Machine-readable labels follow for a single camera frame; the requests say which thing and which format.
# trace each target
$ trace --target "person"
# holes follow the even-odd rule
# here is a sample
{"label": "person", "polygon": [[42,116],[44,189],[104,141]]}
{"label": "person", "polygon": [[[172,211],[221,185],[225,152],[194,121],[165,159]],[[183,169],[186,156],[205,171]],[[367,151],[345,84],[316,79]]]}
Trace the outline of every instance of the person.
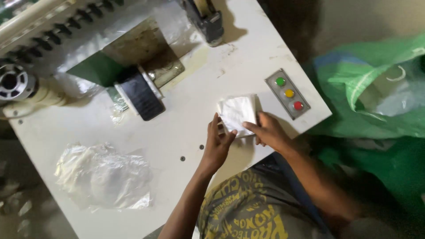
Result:
{"label": "person", "polygon": [[362,219],[360,204],[297,149],[274,117],[259,112],[258,121],[259,125],[244,122],[243,126],[256,134],[256,145],[268,145],[286,159],[328,230],[320,228],[312,212],[298,201],[285,175],[273,167],[257,164],[222,182],[204,197],[237,133],[219,134],[223,125],[216,113],[208,125],[201,162],[158,239],[192,238],[196,225],[201,239],[395,236],[385,224]]}

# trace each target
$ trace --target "white plastic bag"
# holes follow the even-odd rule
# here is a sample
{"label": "white plastic bag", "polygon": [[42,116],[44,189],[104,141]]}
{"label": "white plastic bag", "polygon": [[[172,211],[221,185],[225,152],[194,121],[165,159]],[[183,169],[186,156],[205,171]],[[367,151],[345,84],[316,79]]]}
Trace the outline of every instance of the white plastic bag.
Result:
{"label": "white plastic bag", "polygon": [[255,94],[227,97],[218,102],[218,111],[223,124],[228,132],[237,130],[238,137],[253,135],[254,133],[245,129],[242,123],[247,121],[256,124],[255,115]]}
{"label": "white plastic bag", "polygon": [[108,143],[68,145],[55,176],[81,209],[141,209],[151,202],[148,162],[141,156],[119,155]]}

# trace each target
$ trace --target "white machine table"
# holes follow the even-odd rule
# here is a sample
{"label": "white machine table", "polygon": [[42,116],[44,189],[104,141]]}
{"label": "white machine table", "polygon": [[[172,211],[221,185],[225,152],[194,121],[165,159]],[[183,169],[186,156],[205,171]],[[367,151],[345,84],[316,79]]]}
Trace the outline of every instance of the white machine table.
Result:
{"label": "white machine table", "polygon": [[[197,46],[181,58],[186,70],[160,90],[166,110],[150,121],[127,111],[115,126],[111,99],[101,92],[91,100],[47,107],[12,119],[23,147],[80,239],[143,238],[163,225],[197,168],[207,125],[223,97],[257,94],[263,111],[285,121],[295,137],[331,115],[330,110],[295,60],[256,0],[227,1],[223,13],[224,42]],[[264,82],[280,68],[292,79],[310,109],[292,120]],[[10,105],[6,116],[26,106]],[[67,144],[92,146],[109,142],[122,154],[142,153],[154,171],[153,206],[141,210],[80,210],[55,184],[56,163]],[[273,150],[253,143],[234,143],[226,163],[210,187],[252,166]]]}

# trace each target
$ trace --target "stack of napkins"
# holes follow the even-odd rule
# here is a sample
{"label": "stack of napkins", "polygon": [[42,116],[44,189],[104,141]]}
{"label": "stack of napkins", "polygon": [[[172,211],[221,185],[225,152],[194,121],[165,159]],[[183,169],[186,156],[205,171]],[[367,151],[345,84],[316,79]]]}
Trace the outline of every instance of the stack of napkins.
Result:
{"label": "stack of napkins", "polygon": [[257,124],[255,116],[255,94],[228,97],[218,102],[218,114],[223,120],[227,132],[237,130],[238,137],[253,135],[254,133],[245,129],[242,123],[247,121]]}

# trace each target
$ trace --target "red push button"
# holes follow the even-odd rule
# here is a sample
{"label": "red push button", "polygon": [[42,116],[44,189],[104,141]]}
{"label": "red push button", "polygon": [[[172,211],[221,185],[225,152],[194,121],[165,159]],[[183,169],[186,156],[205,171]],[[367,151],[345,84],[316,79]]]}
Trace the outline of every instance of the red push button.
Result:
{"label": "red push button", "polygon": [[300,111],[303,108],[304,108],[304,105],[301,102],[297,101],[297,102],[294,103],[294,109],[295,110]]}

